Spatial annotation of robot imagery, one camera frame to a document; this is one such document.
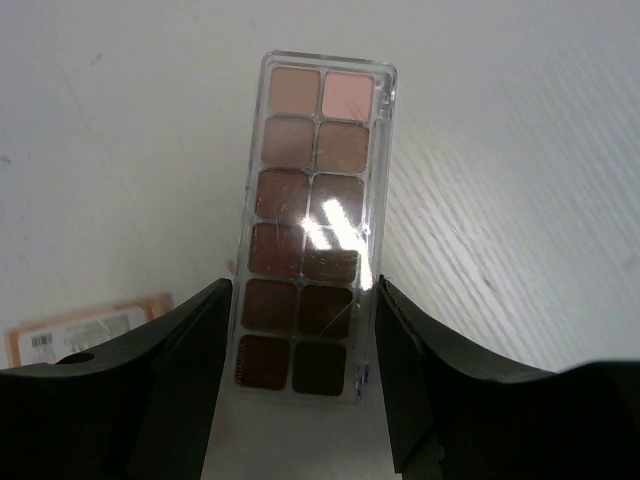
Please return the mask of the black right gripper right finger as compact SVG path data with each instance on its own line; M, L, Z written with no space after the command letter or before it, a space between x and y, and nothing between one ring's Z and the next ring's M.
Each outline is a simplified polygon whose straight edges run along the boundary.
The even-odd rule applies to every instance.
M395 471L405 479L635 479L639 365L553 373L492 352L387 279L376 345Z

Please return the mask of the small pink compact palette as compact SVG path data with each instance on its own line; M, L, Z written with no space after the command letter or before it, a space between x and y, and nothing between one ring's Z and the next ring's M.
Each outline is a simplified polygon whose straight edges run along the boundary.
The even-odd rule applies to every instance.
M4 334L8 365L56 363L168 313L169 293L104 304L11 328Z

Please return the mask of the brown ten-pan eyeshadow palette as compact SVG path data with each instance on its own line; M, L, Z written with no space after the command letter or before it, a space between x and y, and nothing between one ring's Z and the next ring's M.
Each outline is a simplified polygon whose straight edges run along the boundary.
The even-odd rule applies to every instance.
M360 399L396 87L384 62L290 51L263 58L230 319L237 390Z

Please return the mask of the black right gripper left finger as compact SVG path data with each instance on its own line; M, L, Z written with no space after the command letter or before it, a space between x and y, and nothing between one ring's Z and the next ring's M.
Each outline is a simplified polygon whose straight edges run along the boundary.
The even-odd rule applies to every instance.
M219 279L164 316L55 364L1 374L5 479L197 479L227 349Z

